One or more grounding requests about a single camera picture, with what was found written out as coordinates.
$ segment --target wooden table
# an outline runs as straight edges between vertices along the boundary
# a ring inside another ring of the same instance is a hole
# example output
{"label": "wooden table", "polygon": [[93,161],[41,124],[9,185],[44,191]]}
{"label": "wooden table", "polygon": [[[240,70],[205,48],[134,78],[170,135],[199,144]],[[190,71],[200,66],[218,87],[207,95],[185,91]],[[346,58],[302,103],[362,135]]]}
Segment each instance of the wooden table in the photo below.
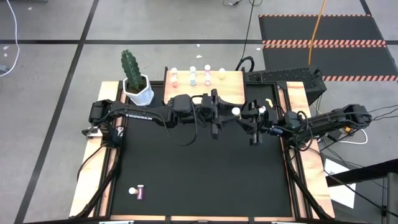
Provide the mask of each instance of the wooden table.
{"label": "wooden table", "polygon": [[[224,83],[220,82],[220,86],[216,86],[216,82],[212,82],[210,87],[217,88],[218,93],[221,97],[231,100],[233,103],[244,102],[244,88],[243,88],[243,81],[241,72],[226,72],[226,77],[231,74],[233,76],[229,77],[229,81]],[[189,82],[187,84],[179,84],[179,87],[182,87],[182,90],[186,90],[188,87]],[[233,87],[234,90],[227,90],[230,86],[235,84]],[[118,85],[119,82],[103,82],[101,85],[101,89],[99,92],[98,100],[116,100],[117,92],[118,92]],[[165,82],[165,86],[170,85],[167,79]],[[198,85],[198,93],[194,92],[191,93],[193,95],[199,94],[199,91],[203,91],[204,87],[199,87]],[[290,105],[292,111],[304,111],[308,116],[310,115],[310,110],[307,105],[307,97],[305,95],[305,90],[303,83],[301,82],[288,82],[287,83],[287,93],[289,94]],[[177,93],[176,89],[165,89],[165,100],[166,98],[172,97],[174,94]],[[279,95],[281,99],[281,106],[285,106],[284,99],[284,92],[280,89]],[[121,101],[126,99],[126,96],[123,94],[120,97]],[[116,125],[121,124],[121,118],[116,121]],[[85,160],[88,156],[90,156],[97,148],[99,148],[101,144],[101,137],[94,137],[93,139],[88,140],[85,155],[83,160]],[[312,142],[311,145],[312,149],[318,151],[318,144],[316,141]],[[80,178],[77,183],[75,196],[72,203],[72,208],[70,211],[70,216],[76,215],[79,213],[87,202],[91,199],[92,195],[95,193],[96,189],[99,186],[101,171],[104,166],[104,157],[105,157],[105,148],[100,150],[97,155],[95,155],[89,163],[82,169],[80,173]],[[108,167],[111,167],[113,164],[113,157],[116,153],[116,150],[113,149],[111,151],[110,159],[108,161]],[[326,178],[323,174],[323,165],[322,160],[319,154],[307,150],[305,152],[301,152],[302,156],[302,164],[305,174],[305,180],[307,183],[307,187],[317,202],[322,206],[322,208],[329,214],[330,216],[334,217],[335,214],[333,212],[333,207],[331,204],[331,199],[329,196],[328,186],[326,184]],[[306,217],[306,211],[304,206],[303,195],[300,189],[296,186],[297,198],[298,198],[298,208],[300,210],[300,216]],[[107,207],[108,207],[108,198],[110,196],[110,186],[105,190],[103,194],[103,198],[101,201],[101,206],[99,208],[99,215],[104,216],[106,215]],[[112,220],[165,220],[165,216],[142,216],[142,215],[113,215],[111,216]],[[241,221],[241,222],[248,222],[248,217],[177,217],[171,216],[171,219],[174,221],[197,221],[197,220],[208,220],[208,221]],[[256,222],[267,222],[267,221],[294,221],[294,217],[255,217]]]}

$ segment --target gray floor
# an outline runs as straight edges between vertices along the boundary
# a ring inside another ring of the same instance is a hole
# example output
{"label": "gray floor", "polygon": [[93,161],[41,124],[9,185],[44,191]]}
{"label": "gray floor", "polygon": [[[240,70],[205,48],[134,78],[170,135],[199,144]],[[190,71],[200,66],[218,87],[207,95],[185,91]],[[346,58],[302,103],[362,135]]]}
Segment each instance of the gray floor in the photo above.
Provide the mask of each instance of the gray floor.
{"label": "gray floor", "polygon": [[[20,39],[75,39],[83,31],[92,0],[12,2]],[[250,4],[237,8],[221,0],[99,0],[87,39],[169,40],[244,39]],[[395,0],[367,0],[385,39],[398,39]],[[264,0],[253,12],[250,39],[261,39],[259,14],[316,14],[321,0]],[[328,1],[325,14],[362,14],[359,0]],[[0,2],[0,39],[12,39],[13,21],[8,6]],[[11,66],[16,46],[0,45],[0,64]],[[263,70],[260,45],[246,47],[246,55]],[[187,70],[210,64],[234,70],[243,45],[85,45],[55,130],[49,153],[34,191],[25,222],[67,218],[75,191],[85,139],[80,134],[89,124],[91,102],[97,99],[100,83],[120,80],[124,74],[120,53],[130,49],[143,73],[162,80],[164,67]],[[29,182],[55,105],[71,64],[76,45],[21,45],[15,70],[0,78],[0,222],[13,223]],[[389,46],[398,60],[398,46]],[[328,82],[322,112],[348,103],[361,103],[371,110],[398,104],[396,82]],[[343,158],[362,165],[398,158],[398,119],[374,122],[366,132],[368,144],[335,144]],[[352,141],[362,141],[361,133]]]}

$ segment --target wooden board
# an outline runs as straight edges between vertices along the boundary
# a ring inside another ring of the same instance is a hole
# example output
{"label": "wooden board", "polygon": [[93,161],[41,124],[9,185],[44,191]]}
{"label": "wooden board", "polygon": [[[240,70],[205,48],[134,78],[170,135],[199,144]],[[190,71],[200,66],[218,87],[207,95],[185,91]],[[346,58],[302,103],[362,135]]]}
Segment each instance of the wooden board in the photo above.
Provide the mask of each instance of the wooden board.
{"label": "wooden board", "polygon": [[[175,97],[180,94],[202,95],[208,93],[214,88],[217,89],[218,95],[224,101],[236,104],[244,103],[244,83],[242,72],[218,72],[211,71],[210,86],[205,85],[205,71],[197,71],[196,85],[191,86],[190,84],[190,72],[189,71],[178,71],[178,87],[174,88],[170,78],[172,76],[170,71],[167,71],[165,78],[165,93],[164,101],[167,103],[171,97]],[[199,104],[200,98],[194,98],[193,102]]]}
{"label": "wooden board", "polygon": [[[289,94],[292,111],[303,111],[308,117],[311,117],[303,83],[288,82],[287,93]],[[316,151],[319,151],[318,143],[316,141],[312,141],[310,147]],[[311,192],[315,200],[317,200],[319,205],[324,209],[324,211],[331,217],[334,217],[335,213],[330,200],[328,184],[326,183],[326,178],[323,173],[321,157],[316,152],[307,150],[305,152],[301,152],[301,158],[308,190]],[[314,211],[312,214],[314,218],[317,218],[317,214]]]}
{"label": "wooden board", "polygon": [[[115,100],[118,92],[118,85],[119,82],[102,82],[98,100]],[[93,137],[92,139],[87,140],[83,161],[85,161],[100,147],[101,138],[102,137]],[[93,156],[89,162],[87,162],[84,168],[82,168],[76,185],[75,196],[73,197],[72,207],[69,214],[70,216],[77,215],[81,212],[97,191],[100,185],[105,152],[106,148],[104,147],[95,156]]]}

